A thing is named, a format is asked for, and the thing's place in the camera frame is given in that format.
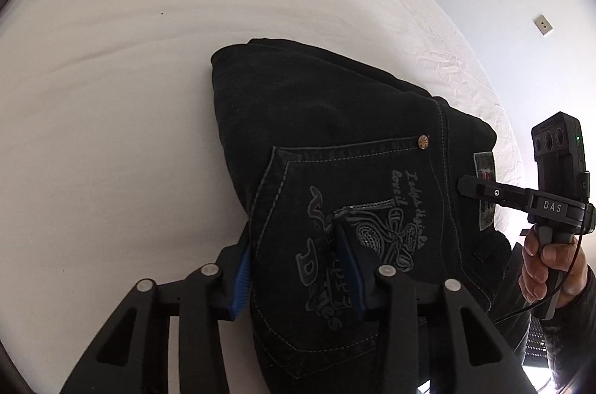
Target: white bed sheet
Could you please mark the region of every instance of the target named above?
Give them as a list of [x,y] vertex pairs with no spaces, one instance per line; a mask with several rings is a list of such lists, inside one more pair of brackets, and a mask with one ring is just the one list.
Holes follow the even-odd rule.
[[[433,0],[11,0],[0,15],[0,338],[57,393],[130,287],[184,278],[236,242],[210,56],[287,38],[423,86],[498,133],[497,180],[523,181],[509,121]],[[512,242],[523,216],[498,213]],[[222,326],[233,394],[266,392],[246,315]]]

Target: black cable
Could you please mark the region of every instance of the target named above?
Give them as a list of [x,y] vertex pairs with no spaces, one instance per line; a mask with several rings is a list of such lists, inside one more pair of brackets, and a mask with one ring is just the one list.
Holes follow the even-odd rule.
[[517,317],[518,315],[521,315],[521,314],[523,314],[523,313],[525,313],[525,312],[527,312],[529,310],[534,310],[534,308],[536,308],[536,307],[538,307],[540,305],[546,304],[546,302],[549,302],[550,299],[553,296],[555,296],[559,290],[561,290],[563,283],[565,283],[567,281],[567,278],[571,274],[571,271],[573,270],[573,266],[575,266],[575,260],[577,259],[577,255],[579,254],[580,246],[582,245],[582,238],[583,238],[583,234],[580,234],[579,235],[579,239],[577,240],[575,254],[573,255],[573,260],[571,261],[571,265],[569,266],[569,269],[567,270],[567,273],[563,277],[561,283],[559,283],[558,287],[556,287],[554,289],[554,291],[550,293],[550,295],[546,296],[544,299],[540,300],[536,304],[531,304],[530,306],[527,306],[525,308],[521,308],[520,310],[517,310],[517,311],[515,311],[513,313],[510,313],[510,314],[507,314],[505,316],[502,316],[502,317],[498,318],[497,320],[495,320],[494,324],[497,325],[500,322],[504,322],[505,320],[509,320],[510,318]]
[[547,381],[546,384],[544,384],[540,389],[538,389],[536,391],[537,394],[540,394],[543,390],[546,389],[546,386],[549,385],[551,383],[552,377],[550,377]]

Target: white stitching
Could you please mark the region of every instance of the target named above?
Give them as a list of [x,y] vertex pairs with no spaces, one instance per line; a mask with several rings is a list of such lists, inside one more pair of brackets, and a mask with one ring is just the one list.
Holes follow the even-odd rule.
[[275,145],[273,146],[273,148],[271,149],[271,158],[269,159],[269,163],[267,164],[267,168],[264,171],[263,174],[263,178],[261,178],[260,184],[259,184],[259,188],[257,189],[257,193],[254,195],[254,200],[253,200],[253,206],[250,208],[250,214],[248,215],[248,239],[250,240],[252,238],[252,230],[253,230],[253,222],[252,222],[252,218],[253,218],[253,213],[254,213],[254,208],[258,202],[259,199],[259,195],[261,193],[261,190],[263,190],[263,184],[264,181],[267,178],[267,175],[269,174],[269,171],[271,169],[271,165],[273,164],[273,159],[275,159],[275,151],[277,150],[277,148],[275,147]]
[[260,247],[261,241],[263,240],[264,232],[267,229],[267,224],[269,224],[269,220],[271,219],[271,216],[273,214],[273,210],[275,209],[275,206],[277,205],[277,200],[279,199],[279,195],[281,194],[282,187],[284,187],[285,177],[288,175],[288,168],[290,167],[290,164],[291,163],[292,163],[292,161],[291,160],[288,160],[288,163],[285,165],[284,176],[281,179],[281,184],[279,184],[279,189],[277,190],[277,194],[275,195],[275,199],[273,199],[273,204],[271,205],[271,209],[269,211],[269,214],[267,215],[267,219],[265,219],[265,222],[263,224],[263,229],[261,230],[261,235],[259,237],[259,242],[257,243],[257,249],[254,252],[254,257],[255,258],[259,255],[259,247]]
[[[284,186],[285,179],[286,179],[287,174],[288,174],[288,168],[290,167],[290,164],[292,162],[296,162],[296,163],[334,162],[336,160],[359,159],[359,158],[362,158],[362,157],[372,157],[372,156],[380,156],[380,155],[384,155],[384,154],[406,152],[406,151],[409,151],[409,150],[416,150],[417,148],[418,147],[410,147],[410,148],[404,148],[404,149],[399,149],[399,150],[387,150],[385,152],[377,152],[377,153],[374,153],[374,154],[364,154],[364,155],[352,156],[352,157],[340,157],[340,158],[337,158],[337,159],[328,159],[328,160],[288,160],[288,162],[285,165],[284,175],[283,175],[283,177],[281,179],[281,184],[279,184],[279,189],[277,190],[277,194],[275,195],[275,199],[273,199],[273,204],[271,205],[271,209],[269,211],[269,214],[267,215],[267,219],[265,220],[264,225],[263,225],[263,228],[261,230],[261,235],[260,235],[260,238],[259,238],[259,242],[257,243],[256,251],[254,252],[254,257],[256,258],[258,256],[258,254],[259,254],[259,247],[260,247],[261,241],[263,240],[263,236],[264,236],[265,230],[267,228],[267,225],[269,224],[269,220],[270,220],[270,218],[271,218],[271,216],[273,214],[273,211],[275,210],[275,207],[277,205],[277,200],[279,199],[279,195],[281,194],[281,189]],[[253,202],[253,210],[254,210],[254,204],[256,204],[256,198],[255,198],[255,201]],[[251,231],[250,225],[248,226],[248,231],[249,231],[249,234],[250,234],[250,231]],[[310,353],[314,353],[314,352],[331,352],[333,350],[341,350],[341,349],[346,349],[348,347],[353,347],[354,345],[357,345],[359,343],[365,342],[367,340],[370,340],[370,339],[373,339],[373,338],[376,337],[376,335],[373,335],[372,337],[369,337],[367,339],[361,340],[361,341],[356,342],[356,343],[354,343],[352,345],[347,345],[345,347],[338,347],[336,349],[327,349],[327,350],[300,350],[300,349],[296,349],[287,340],[285,340],[281,335],[279,335],[275,330],[273,330],[271,328],[271,326],[268,324],[267,320],[263,316],[263,313],[261,313],[261,311],[259,309],[259,305],[257,304],[257,301],[256,301],[256,295],[253,296],[252,300],[253,300],[253,304],[254,304],[255,308],[259,312],[260,317],[263,319],[263,322],[265,322],[265,325],[267,325],[267,328],[269,328],[270,332],[272,332],[274,335],[276,335],[277,337],[279,337],[288,347],[290,347],[291,349],[294,349],[294,350],[296,350],[298,352],[310,352]]]
[[[382,156],[384,154],[393,154],[393,153],[398,153],[398,152],[406,152],[408,150],[416,150],[418,147],[411,147],[411,148],[403,148],[403,149],[399,149],[399,150],[387,150],[385,152],[376,152],[374,154],[364,154],[361,156],[352,156],[352,157],[339,157],[337,159],[325,159],[325,160],[288,160],[288,162],[285,165],[285,170],[284,170],[284,176],[282,177],[281,180],[281,184],[279,184],[279,189],[277,191],[277,194],[275,195],[275,199],[273,199],[273,204],[271,205],[271,209],[269,211],[269,214],[267,214],[267,219],[265,220],[264,224],[263,224],[263,228],[261,230],[261,234],[259,237],[259,242],[257,243],[257,248],[256,251],[254,252],[254,257],[256,258],[259,255],[259,247],[261,244],[261,241],[263,240],[263,236],[265,234],[265,230],[267,229],[267,224],[269,224],[269,219],[271,218],[272,214],[273,214],[273,210],[275,209],[275,206],[277,205],[277,200],[279,199],[279,194],[281,193],[281,189],[282,187],[284,187],[284,183],[285,183],[285,178],[288,174],[288,168],[290,167],[290,164],[293,162],[296,163],[315,163],[315,162],[334,162],[336,160],[348,160],[348,159],[360,159],[362,157],[373,157],[373,156]],[[250,234],[251,232],[251,227],[248,227],[248,232]]]
[[[254,334],[254,336],[255,336],[255,338],[257,339],[258,343],[260,344],[261,348],[262,348],[262,349],[263,349],[263,350],[264,350],[264,351],[267,353],[267,355],[269,356],[269,358],[270,358],[271,360],[273,360],[273,362],[275,362],[275,363],[276,363],[276,364],[279,366],[279,368],[282,368],[282,369],[284,369],[284,371],[285,371],[285,372],[287,372],[287,373],[288,373],[288,375],[291,375],[291,377],[293,377],[294,379],[299,379],[300,377],[302,377],[301,375],[296,375],[296,374],[294,374],[294,372],[291,372],[291,371],[290,371],[289,369],[287,369],[285,366],[281,365],[281,364],[280,364],[280,363],[277,361],[277,359],[275,359],[275,357],[273,357],[273,355],[270,353],[270,351],[269,351],[269,350],[267,350],[267,348],[265,348],[265,346],[263,345],[263,340],[261,340],[261,338],[259,337],[259,335],[258,335],[257,333],[255,333],[255,334]],[[362,352],[362,353],[359,353],[359,354],[356,354],[356,355],[354,355],[354,356],[348,357],[347,359],[341,360],[341,362],[336,362],[336,363],[333,363],[332,365],[328,365],[327,367],[323,367],[323,368],[321,368],[321,369],[317,369],[317,370],[315,370],[315,371],[311,371],[311,372],[309,372],[309,374],[316,374],[317,372],[323,372],[323,371],[329,370],[329,369],[330,369],[330,368],[332,368],[332,367],[335,367],[336,365],[341,365],[342,363],[349,362],[350,360],[353,360],[353,359],[357,359],[358,357],[360,357],[360,356],[362,356],[362,355],[365,355],[365,354],[367,354],[367,353],[369,353],[369,352],[373,351],[375,348],[376,348],[376,347],[372,347],[372,348],[370,348],[369,350],[366,350],[366,351],[364,351],[364,352]]]
[[385,201],[378,201],[376,203],[367,203],[367,204],[357,204],[355,206],[344,206],[335,211],[333,211],[332,216],[336,217],[340,213],[350,211],[352,209],[370,209],[370,208],[377,208],[377,207],[386,207],[395,204],[395,199],[387,199]]
[[354,143],[347,143],[347,144],[341,144],[341,145],[328,145],[326,147],[283,147],[284,150],[293,152],[293,151],[302,151],[304,149],[308,149],[308,150],[338,150],[341,148],[345,148],[345,147],[370,147],[371,145],[378,145],[378,144],[382,144],[383,142],[391,142],[391,141],[396,141],[396,140],[407,140],[407,139],[418,139],[417,136],[412,136],[412,137],[400,137],[400,138],[383,138],[380,140],[373,140],[373,141],[369,141],[369,142],[356,142]]
[[361,156],[352,156],[352,157],[338,157],[336,159],[324,159],[324,160],[290,160],[290,162],[335,162],[336,160],[350,160],[350,159],[359,159],[361,157],[373,157],[373,156],[382,156],[384,154],[393,154],[394,152],[406,152],[408,150],[416,150],[418,147],[410,147],[410,148],[401,148],[398,150],[386,150],[385,152],[375,152],[374,154],[364,154]]
[[463,272],[464,276],[467,278],[467,280],[472,283],[476,288],[478,288],[482,295],[484,295],[486,297],[486,299],[488,300],[489,305],[491,304],[491,299],[488,298],[488,295],[484,292],[484,290],[479,287],[466,273],[466,270],[464,269],[464,260],[461,257],[461,238],[460,238],[460,230],[457,227],[457,223],[453,217],[453,211],[451,210],[451,201],[449,199],[449,187],[451,184],[451,177],[449,176],[449,169],[447,168],[447,152],[448,152],[448,145],[445,146],[445,130],[443,129],[443,115],[440,111],[440,106],[437,102],[434,102],[434,106],[437,108],[437,110],[439,111],[439,119],[441,122],[441,144],[443,145],[443,169],[445,170],[445,183],[447,186],[447,203],[449,204],[449,217],[451,217],[451,222],[453,223],[453,227],[455,229],[455,234],[457,235],[457,243],[458,243],[458,256],[460,256],[460,263],[461,263],[461,271]]
[[440,237],[439,242],[440,242],[440,246],[441,246],[441,250],[440,250],[441,262],[443,263],[443,270],[445,270],[445,272],[446,272],[447,268],[445,266],[445,259],[443,259],[443,233],[445,232],[443,221],[445,220],[445,198],[443,196],[443,191],[441,190],[441,186],[439,185],[439,178],[437,177],[437,175],[434,171],[433,161],[429,160],[428,164],[430,165],[430,170],[433,173],[434,181],[436,182],[437,187],[439,188],[439,194],[441,195],[441,206],[442,206],[443,210],[441,213],[441,237]]
[[351,345],[345,345],[344,347],[336,347],[335,349],[323,349],[323,350],[304,350],[304,349],[298,349],[296,347],[294,347],[290,342],[288,342],[287,340],[285,340],[284,337],[282,337],[281,335],[279,335],[275,330],[273,330],[273,328],[271,327],[271,325],[269,325],[269,322],[267,322],[267,320],[265,319],[265,317],[263,316],[263,313],[261,312],[259,305],[257,305],[257,301],[253,296],[253,305],[254,307],[257,309],[261,319],[263,319],[263,322],[265,325],[267,325],[267,328],[269,329],[269,331],[275,335],[276,337],[278,337],[283,343],[285,343],[290,349],[295,350],[297,352],[305,352],[305,353],[317,353],[317,352],[333,352],[335,350],[342,350],[342,349],[347,349],[348,347],[354,347],[354,345],[358,345],[360,343],[366,342],[367,340],[370,339],[374,339],[375,337],[377,337],[377,334],[364,339],[364,340],[359,340],[357,342],[354,342]]

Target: handle grip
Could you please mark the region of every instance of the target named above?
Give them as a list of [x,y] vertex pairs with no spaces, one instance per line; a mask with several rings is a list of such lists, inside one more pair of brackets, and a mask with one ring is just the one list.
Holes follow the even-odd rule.
[[[573,241],[572,233],[553,233],[550,226],[538,226],[538,254],[542,254],[542,250],[547,244],[554,242],[559,244],[571,244]],[[546,296],[549,296],[562,282],[565,277],[565,272],[558,269],[548,268],[548,279],[546,280]],[[556,292],[552,298],[544,304],[538,305],[532,310],[532,315],[535,318],[542,320],[550,320],[555,314],[555,308],[559,294]]]

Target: white wall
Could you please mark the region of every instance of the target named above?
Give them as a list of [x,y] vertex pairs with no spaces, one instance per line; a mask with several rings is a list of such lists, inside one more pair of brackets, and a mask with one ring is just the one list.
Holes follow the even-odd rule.
[[[436,0],[479,57],[507,111],[529,187],[531,128],[558,111],[579,118],[596,190],[596,0]],[[543,36],[533,20],[554,29]],[[596,238],[589,249],[596,265]]]

